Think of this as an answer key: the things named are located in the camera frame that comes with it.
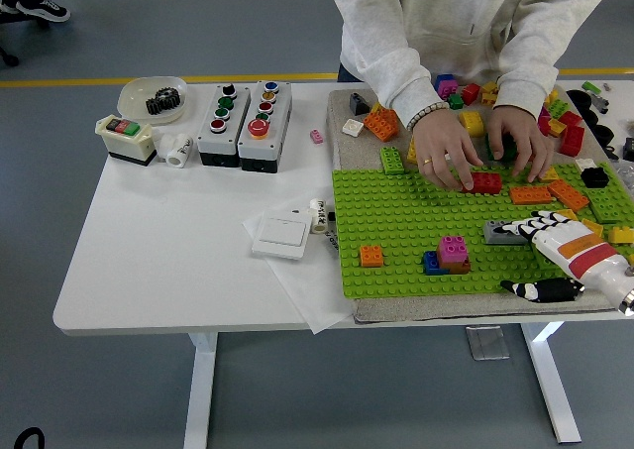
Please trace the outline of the person's left hand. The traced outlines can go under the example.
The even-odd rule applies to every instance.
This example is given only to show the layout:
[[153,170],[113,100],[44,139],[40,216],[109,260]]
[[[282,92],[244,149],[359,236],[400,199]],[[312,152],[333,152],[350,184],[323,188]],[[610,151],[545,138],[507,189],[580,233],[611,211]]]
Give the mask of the person's left hand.
[[518,175],[530,166],[527,180],[541,177],[552,164],[554,143],[544,136],[535,118],[527,111],[513,106],[495,107],[487,123],[489,146],[493,156],[504,156],[503,137],[510,135],[517,149],[512,174]]

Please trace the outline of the person's right hand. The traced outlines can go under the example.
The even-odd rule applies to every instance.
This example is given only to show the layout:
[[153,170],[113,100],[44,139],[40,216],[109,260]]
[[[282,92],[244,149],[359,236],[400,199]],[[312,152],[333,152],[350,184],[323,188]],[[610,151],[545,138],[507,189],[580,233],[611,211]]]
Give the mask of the person's right hand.
[[471,166],[479,159],[467,130],[450,110],[437,110],[422,117],[413,128],[417,164],[434,185],[453,190],[474,187]]

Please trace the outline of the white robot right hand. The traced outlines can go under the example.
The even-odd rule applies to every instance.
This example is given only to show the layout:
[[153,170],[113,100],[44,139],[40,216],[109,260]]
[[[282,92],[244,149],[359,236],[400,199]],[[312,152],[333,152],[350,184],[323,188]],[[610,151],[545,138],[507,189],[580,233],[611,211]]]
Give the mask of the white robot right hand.
[[579,221],[552,211],[534,211],[502,224],[496,233],[521,236],[570,278],[603,293],[626,316],[633,314],[633,268],[624,256]]

